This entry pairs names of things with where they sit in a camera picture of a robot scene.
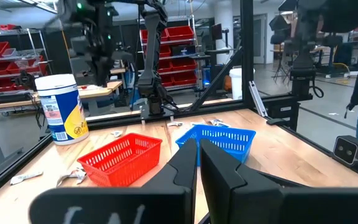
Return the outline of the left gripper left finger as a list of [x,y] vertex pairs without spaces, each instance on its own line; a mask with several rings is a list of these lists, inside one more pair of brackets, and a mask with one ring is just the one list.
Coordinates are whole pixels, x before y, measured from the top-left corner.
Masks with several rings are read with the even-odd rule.
[[31,224],[193,224],[197,145],[189,139],[142,187],[57,188],[37,196]]

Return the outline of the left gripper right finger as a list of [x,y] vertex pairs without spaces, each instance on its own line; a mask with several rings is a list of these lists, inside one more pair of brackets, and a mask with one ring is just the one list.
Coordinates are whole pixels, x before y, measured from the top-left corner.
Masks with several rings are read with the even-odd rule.
[[212,224],[358,224],[358,188],[280,185],[207,139],[200,156]]

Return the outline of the blue plastic basket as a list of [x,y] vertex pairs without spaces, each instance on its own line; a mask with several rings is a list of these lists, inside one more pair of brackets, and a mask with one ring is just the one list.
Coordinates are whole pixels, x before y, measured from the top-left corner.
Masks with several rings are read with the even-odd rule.
[[196,141],[197,166],[200,166],[201,164],[200,141],[202,139],[211,141],[238,161],[245,163],[249,156],[255,135],[255,131],[248,129],[197,124],[175,142],[178,147],[182,147],[182,145],[189,139],[194,139]]

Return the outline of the wooden workbench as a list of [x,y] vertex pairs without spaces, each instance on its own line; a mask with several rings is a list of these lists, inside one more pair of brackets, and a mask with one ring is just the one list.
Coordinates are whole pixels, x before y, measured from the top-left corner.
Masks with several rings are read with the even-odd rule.
[[[79,86],[79,96],[80,98],[89,100],[89,106],[90,106],[90,115],[96,116],[99,114],[98,112],[98,106],[97,106],[97,99],[100,97],[105,97],[112,95],[113,92],[115,92],[116,95],[119,95],[119,87],[122,85],[121,81],[116,82],[110,82],[107,84],[107,87],[98,87],[95,89],[87,90],[84,86]],[[29,109],[31,106],[35,108],[35,103],[39,102],[39,97],[37,93],[34,93],[32,95],[31,100],[27,101],[17,101],[17,102],[11,102],[11,103],[2,103],[0,104],[0,110],[7,110],[7,109],[15,109],[20,108],[21,110],[24,110],[25,108]],[[14,148],[14,153],[10,156],[5,156],[2,152],[1,146],[0,146],[0,164],[2,164],[5,160],[10,159],[12,157],[16,157],[17,155],[20,155],[23,153],[23,148]]]

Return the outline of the disinfectant wipes canister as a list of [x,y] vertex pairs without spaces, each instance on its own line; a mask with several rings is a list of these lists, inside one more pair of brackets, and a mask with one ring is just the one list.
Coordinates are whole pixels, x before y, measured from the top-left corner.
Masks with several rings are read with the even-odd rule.
[[72,74],[58,74],[35,79],[52,139],[56,145],[78,143],[89,136],[88,124],[78,85]]

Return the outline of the red plastic basket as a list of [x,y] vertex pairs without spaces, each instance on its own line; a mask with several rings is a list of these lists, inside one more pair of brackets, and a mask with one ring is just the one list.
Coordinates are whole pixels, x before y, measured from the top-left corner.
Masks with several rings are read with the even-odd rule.
[[80,158],[93,183],[128,187],[158,165],[162,140],[130,133]]

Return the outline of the small black gripper device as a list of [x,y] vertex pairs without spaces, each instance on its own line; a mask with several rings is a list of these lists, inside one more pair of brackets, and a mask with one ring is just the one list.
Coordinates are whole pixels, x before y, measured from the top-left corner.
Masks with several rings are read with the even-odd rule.
[[25,70],[20,71],[20,75],[14,78],[16,86],[21,86],[25,90],[37,91],[35,77]]

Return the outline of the black power supply box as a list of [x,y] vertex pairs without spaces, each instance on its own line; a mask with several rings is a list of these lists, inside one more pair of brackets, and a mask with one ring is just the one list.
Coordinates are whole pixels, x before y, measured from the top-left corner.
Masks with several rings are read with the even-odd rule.
[[15,103],[21,101],[31,101],[33,98],[31,93],[17,93],[12,95],[0,95],[0,104]]

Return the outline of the black monitor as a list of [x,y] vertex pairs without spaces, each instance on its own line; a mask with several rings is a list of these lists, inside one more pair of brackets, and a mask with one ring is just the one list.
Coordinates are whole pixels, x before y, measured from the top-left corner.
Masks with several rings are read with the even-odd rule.
[[215,24],[211,26],[210,36],[212,41],[221,40],[223,37],[222,24]]

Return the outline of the white plastic bucket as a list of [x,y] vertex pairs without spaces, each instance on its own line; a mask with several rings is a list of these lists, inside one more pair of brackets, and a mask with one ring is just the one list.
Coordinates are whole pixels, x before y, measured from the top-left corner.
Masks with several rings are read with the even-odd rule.
[[232,99],[241,100],[242,99],[242,69],[233,68],[229,72],[232,84]]

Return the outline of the black equipment stand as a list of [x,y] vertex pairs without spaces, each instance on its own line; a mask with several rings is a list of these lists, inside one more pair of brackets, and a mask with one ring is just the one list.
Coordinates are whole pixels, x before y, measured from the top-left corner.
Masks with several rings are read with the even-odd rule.
[[299,98],[309,96],[310,83],[316,76],[311,51],[316,47],[319,16],[326,0],[286,0],[287,9],[297,14],[291,27],[290,44],[295,57],[290,68],[291,93]]

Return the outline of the grey door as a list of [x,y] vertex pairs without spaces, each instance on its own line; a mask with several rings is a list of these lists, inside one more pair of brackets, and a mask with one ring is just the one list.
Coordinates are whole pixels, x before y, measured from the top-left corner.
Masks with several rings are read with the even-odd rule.
[[267,14],[254,15],[254,64],[266,64]]

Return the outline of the grey metal bracket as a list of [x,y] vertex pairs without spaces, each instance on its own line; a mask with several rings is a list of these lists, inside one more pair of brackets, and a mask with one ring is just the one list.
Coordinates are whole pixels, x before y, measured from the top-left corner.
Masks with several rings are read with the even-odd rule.
[[259,95],[258,89],[254,81],[249,82],[249,89],[252,95],[252,99],[254,101],[255,107],[257,108],[258,114],[261,117],[268,116],[267,110],[265,109],[264,103]]

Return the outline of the black aluminium table frame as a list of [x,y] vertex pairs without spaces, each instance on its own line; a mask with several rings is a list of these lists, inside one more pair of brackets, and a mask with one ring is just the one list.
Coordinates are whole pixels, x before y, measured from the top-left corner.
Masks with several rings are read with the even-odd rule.
[[[289,30],[301,54],[309,54],[308,47],[316,42],[319,31],[348,32],[358,27],[358,0],[285,0],[284,5],[298,14],[296,24],[289,25]],[[243,88],[254,78],[253,35],[249,33],[253,16],[254,0],[241,0],[242,43],[232,61],[242,62]]]

